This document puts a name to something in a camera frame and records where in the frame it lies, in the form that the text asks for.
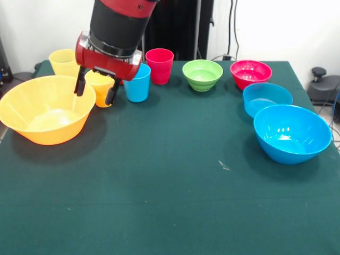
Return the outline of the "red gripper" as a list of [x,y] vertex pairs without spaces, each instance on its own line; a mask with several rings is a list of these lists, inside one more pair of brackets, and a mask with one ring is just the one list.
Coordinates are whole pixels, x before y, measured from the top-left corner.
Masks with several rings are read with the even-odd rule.
[[74,93],[77,96],[83,95],[86,84],[84,79],[86,69],[113,75],[117,78],[114,79],[114,84],[109,88],[105,99],[105,104],[110,106],[115,101],[120,87],[120,79],[131,81],[136,76],[141,65],[141,51],[136,50],[130,58],[116,58],[91,50],[88,46],[88,40],[78,39],[76,43],[75,59],[80,68]]

